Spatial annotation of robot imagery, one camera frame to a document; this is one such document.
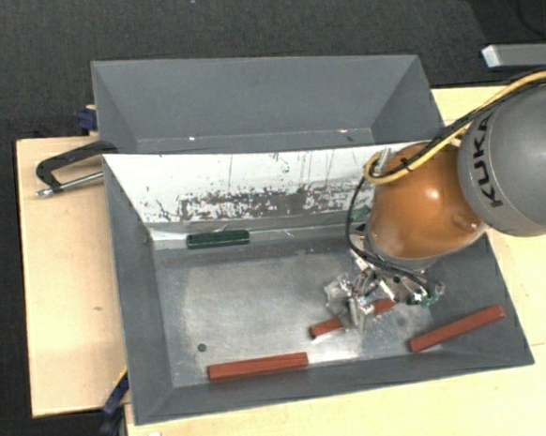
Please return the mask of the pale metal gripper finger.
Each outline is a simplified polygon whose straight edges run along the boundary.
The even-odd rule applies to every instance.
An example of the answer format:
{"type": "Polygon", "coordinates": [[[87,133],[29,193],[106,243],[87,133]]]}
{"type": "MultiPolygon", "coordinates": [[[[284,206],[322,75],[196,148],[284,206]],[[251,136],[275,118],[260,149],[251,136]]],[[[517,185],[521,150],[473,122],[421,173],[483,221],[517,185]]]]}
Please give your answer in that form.
{"type": "Polygon", "coordinates": [[[349,312],[349,302],[353,296],[353,282],[348,276],[337,276],[337,278],[324,287],[326,294],[326,307],[335,317],[349,312]]]}
{"type": "Polygon", "coordinates": [[[373,303],[368,301],[365,297],[353,296],[348,299],[347,304],[349,305],[349,316],[351,317],[354,327],[360,334],[364,333],[368,329],[372,319],[375,317],[373,303]]]}

